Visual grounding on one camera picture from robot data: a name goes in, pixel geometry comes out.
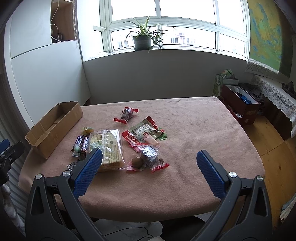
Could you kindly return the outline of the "black white candy packet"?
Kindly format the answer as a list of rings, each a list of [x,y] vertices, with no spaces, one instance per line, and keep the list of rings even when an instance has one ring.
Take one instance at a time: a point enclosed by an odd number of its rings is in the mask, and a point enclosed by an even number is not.
[[[76,164],[77,164],[79,161],[80,161],[80,160],[78,159],[78,160],[75,160],[75,161],[73,161],[72,163],[68,164],[68,165],[67,165],[67,169],[68,169],[69,171],[72,171],[72,170],[74,169],[74,167],[76,166]]]

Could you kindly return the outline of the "brown Snickers bar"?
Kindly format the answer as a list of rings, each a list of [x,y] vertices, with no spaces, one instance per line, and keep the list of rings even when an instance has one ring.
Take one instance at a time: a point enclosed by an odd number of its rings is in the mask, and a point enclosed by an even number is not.
[[[88,136],[83,136],[83,140],[82,140],[82,144],[81,144],[79,153],[86,155],[86,153],[88,151],[88,146],[89,146],[89,138],[88,138]]]
[[[84,136],[80,135],[76,138],[75,144],[73,145],[73,148],[71,150],[72,157],[80,157],[80,149],[83,144]]]

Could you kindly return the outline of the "clear bag of crackers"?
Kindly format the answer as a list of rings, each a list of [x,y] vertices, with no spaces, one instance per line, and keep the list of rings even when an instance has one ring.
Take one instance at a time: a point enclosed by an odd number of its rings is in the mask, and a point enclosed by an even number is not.
[[[119,130],[101,130],[89,136],[88,153],[94,148],[102,151],[102,163],[98,172],[120,170],[125,166]]]

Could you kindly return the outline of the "brown ball candy packet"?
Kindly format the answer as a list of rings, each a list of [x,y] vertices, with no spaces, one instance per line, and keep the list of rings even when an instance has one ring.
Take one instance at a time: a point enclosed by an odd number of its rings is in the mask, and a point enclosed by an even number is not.
[[[146,164],[144,163],[144,160],[139,157],[133,157],[131,161],[126,166],[126,171],[133,171],[133,172],[140,172],[143,171],[146,168]]]

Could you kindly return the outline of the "red clear cake packet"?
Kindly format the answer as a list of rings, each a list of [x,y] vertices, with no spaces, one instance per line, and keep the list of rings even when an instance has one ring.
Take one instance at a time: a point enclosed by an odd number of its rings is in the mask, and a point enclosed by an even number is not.
[[[140,154],[140,157],[144,160],[144,163],[150,168],[151,172],[165,169],[169,166],[162,158],[159,157],[158,150],[150,145],[138,145],[134,147],[134,150]]]
[[[137,108],[125,107],[122,111],[121,118],[114,118],[113,120],[119,123],[127,124],[127,122],[133,117],[133,113],[138,113]]]

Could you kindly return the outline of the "red white snack pouch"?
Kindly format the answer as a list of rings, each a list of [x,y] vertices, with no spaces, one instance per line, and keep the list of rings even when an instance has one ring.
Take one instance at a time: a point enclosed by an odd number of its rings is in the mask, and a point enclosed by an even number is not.
[[[121,135],[130,145],[138,145],[145,143],[145,133],[150,134],[154,140],[162,134],[162,130],[159,130],[157,124],[150,116],[124,131]]]

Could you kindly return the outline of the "pink candy stick packet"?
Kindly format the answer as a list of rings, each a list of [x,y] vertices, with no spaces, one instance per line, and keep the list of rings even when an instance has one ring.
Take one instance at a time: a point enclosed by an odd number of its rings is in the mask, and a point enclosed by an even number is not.
[[[154,146],[155,148],[158,148],[160,146],[160,143],[156,141],[151,135],[145,135],[144,140],[149,144]]]

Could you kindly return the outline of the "green candy packet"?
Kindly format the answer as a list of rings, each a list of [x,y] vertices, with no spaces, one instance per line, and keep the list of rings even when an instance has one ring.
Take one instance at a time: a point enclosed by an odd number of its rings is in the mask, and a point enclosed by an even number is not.
[[[157,137],[158,141],[164,141],[168,138],[168,136],[166,135],[166,133],[163,129],[158,129],[157,134],[159,134],[159,136]]]

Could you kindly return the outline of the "brown cardboard box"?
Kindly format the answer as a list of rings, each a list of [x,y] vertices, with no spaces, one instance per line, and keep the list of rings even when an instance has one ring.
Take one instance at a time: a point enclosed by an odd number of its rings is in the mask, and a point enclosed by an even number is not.
[[[41,157],[48,159],[82,116],[83,111],[78,102],[61,102],[29,130],[25,139]]]

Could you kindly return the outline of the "yellow green jelly cup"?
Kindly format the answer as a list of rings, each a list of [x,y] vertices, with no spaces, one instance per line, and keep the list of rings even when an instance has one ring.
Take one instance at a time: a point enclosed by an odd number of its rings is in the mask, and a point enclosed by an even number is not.
[[[82,128],[82,135],[87,136],[87,135],[91,134],[92,132],[94,132],[94,128],[92,128],[92,127],[83,127]]]

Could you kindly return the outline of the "white cabinet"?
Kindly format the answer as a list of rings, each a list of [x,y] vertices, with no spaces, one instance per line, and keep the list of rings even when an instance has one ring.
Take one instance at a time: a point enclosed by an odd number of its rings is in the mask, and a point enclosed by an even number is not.
[[[90,90],[76,40],[52,43],[52,1],[22,1],[4,30],[4,62],[13,98],[31,128],[60,102],[84,105]]]

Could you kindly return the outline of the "wooden shelf niche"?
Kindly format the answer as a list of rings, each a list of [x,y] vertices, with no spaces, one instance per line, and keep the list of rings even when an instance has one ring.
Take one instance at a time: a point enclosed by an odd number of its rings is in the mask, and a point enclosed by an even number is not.
[[[73,1],[51,2],[51,37],[52,43],[76,40],[75,15]]]

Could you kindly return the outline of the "green carton box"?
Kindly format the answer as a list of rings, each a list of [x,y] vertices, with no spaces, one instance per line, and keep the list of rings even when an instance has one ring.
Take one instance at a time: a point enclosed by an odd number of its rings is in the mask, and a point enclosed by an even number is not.
[[[221,94],[223,85],[238,85],[239,80],[233,74],[233,71],[226,69],[223,72],[215,75],[213,96],[218,97]]]

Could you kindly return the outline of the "potted spider plant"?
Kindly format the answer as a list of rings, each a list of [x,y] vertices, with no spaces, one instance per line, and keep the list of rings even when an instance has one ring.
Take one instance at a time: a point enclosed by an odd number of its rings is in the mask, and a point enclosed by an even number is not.
[[[136,18],[132,18],[133,21],[125,21],[125,23],[133,24],[138,28],[138,30],[130,31],[126,38],[131,33],[135,33],[135,36],[132,37],[134,42],[134,50],[135,51],[151,51],[154,47],[158,47],[160,50],[162,49],[163,43],[163,33],[159,30],[151,30],[153,27],[157,27],[157,25],[153,25],[149,27],[149,20],[151,15],[149,15],[144,23],[140,23]]]

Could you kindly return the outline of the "yellow green wall painting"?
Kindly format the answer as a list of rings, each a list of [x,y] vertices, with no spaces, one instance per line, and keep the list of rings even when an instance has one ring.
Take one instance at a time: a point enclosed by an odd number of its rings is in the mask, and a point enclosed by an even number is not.
[[[248,1],[250,51],[247,71],[287,80],[292,69],[290,24],[274,1]]]

